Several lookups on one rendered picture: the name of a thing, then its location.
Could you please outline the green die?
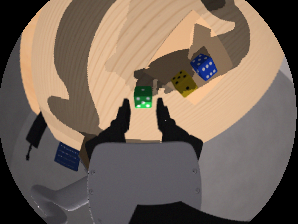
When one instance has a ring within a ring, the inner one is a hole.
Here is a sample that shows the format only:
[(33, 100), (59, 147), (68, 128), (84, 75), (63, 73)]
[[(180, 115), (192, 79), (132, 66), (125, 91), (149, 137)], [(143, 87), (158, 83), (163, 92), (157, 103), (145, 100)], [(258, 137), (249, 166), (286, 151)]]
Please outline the green die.
[(151, 86), (136, 86), (133, 96), (135, 108), (152, 108)]

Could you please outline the peach square mat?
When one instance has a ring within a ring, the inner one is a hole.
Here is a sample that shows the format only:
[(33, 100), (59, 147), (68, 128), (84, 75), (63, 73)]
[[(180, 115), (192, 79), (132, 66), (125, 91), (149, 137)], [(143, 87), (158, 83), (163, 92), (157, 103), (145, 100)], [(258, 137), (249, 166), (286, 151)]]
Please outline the peach square mat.
[[(190, 64), (199, 54), (212, 57), (218, 70), (207, 81)], [(198, 13), (191, 10), (164, 40), (143, 72), (178, 92), (171, 79), (185, 70), (198, 86), (186, 99), (196, 105), (232, 66), (230, 57), (215, 32)]]

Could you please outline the blue die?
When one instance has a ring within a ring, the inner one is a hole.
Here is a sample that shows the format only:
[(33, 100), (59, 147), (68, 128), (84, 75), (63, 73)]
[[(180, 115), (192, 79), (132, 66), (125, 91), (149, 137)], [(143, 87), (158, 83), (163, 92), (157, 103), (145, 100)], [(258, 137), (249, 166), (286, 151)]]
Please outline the blue die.
[(199, 54), (190, 62), (196, 73), (205, 81), (217, 73), (217, 68), (211, 57)]

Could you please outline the yellow die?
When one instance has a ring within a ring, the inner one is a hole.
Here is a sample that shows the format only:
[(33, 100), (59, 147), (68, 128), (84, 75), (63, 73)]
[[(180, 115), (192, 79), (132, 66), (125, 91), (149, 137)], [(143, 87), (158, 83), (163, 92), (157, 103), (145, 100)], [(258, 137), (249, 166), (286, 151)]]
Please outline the yellow die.
[(171, 79), (171, 82), (174, 85), (175, 89), (184, 98), (186, 98), (198, 88), (192, 77), (185, 70), (181, 70), (179, 73), (177, 73)]

